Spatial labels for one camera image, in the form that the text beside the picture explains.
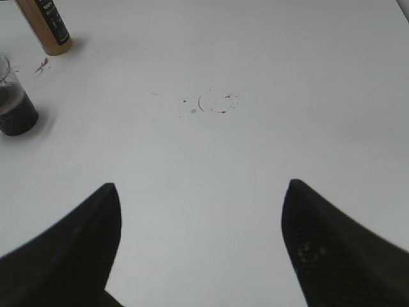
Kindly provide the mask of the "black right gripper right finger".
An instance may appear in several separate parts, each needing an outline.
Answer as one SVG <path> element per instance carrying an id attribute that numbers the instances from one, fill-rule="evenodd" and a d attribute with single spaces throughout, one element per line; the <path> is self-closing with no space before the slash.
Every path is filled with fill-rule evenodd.
<path id="1" fill-rule="evenodd" d="M 281 230 L 308 306 L 408 306 L 408 252 L 289 182 Z"/>

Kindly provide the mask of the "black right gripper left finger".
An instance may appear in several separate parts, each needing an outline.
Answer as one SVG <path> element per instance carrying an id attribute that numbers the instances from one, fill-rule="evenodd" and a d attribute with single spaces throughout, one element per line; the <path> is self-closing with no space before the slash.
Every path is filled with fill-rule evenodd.
<path id="1" fill-rule="evenodd" d="M 113 183 L 1 257 L 1 306 L 120 306 L 106 286 L 121 239 Z"/>

